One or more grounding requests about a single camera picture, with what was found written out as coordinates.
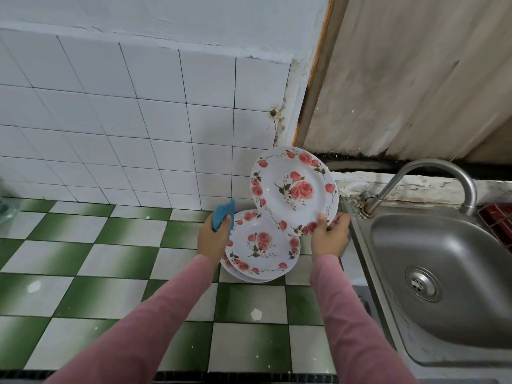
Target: person's right hand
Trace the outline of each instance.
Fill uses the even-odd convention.
[[[331,225],[323,213],[317,217],[318,226],[311,236],[311,251],[313,261],[324,254],[341,257],[349,244],[350,216],[347,213],[337,213]]]

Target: drain strainer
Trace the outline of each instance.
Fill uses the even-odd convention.
[[[423,267],[408,267],[406,282],[416,295],[426,301],[436,302],[441,297],[438,280]]]

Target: long sleeve shirt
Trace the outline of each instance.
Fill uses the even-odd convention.
[[[214,267],[198,254],[148,300],[77,354],[47,384],[147,384],[190,310],[211,285]],[[332,358],[346,384],[409,384],[416,379],[364,310],[331,255],[311,273]]]

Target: faucet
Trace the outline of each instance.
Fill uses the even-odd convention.
[[[391,178],[389,183],[384,186],[378,195],[372,195],[368,191],[363,191],[360,198],[363,201],[361,206],[361,212],[366,217],[373,217],[373,212],[380,204],[384,201],[389,192],[395,187],[398,182],[403,178],[409,171],[418,167],[437,167],[442,168],[452,173],[462,184],[464,189],[464,202],[460,205],[459,212],[464,215],[471,215],[476,210],[475,204],[477,202],[477,188],[471,177],[462,168],[457,165],[440,159],[419,159],[407,163],[404,167]]]

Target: plate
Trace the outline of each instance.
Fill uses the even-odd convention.
[[[280,277],[293,268],[300,252],[297,235],[283,232],[257,210],[234,215],[226,256],[245,276],[265,281]]]
[[[240,271],[237,271],[237,269],[234,267],[234,265],[231,264],[231,262],[229,260],[227,260],[227,255],[226,254],[224,256],[222,256],[221,264],[224,267],[224,269],[226,271],[228,271],[231,275],[233,275],[234,277],[236,277],[236,278],[238,278],[240,280],[243,280],[244,282],[248,282],[248,283],[265,283],[265,282],[270,282],[270,280],[255,279],[253,277],[249,277],[247,275],[244,275]]]
[[[296,147],[276,147],[254,163],[251,194],[258,211],[288,234],[308,235],[323,213],[329,224],[338,210],[338,189],[329,169]]]

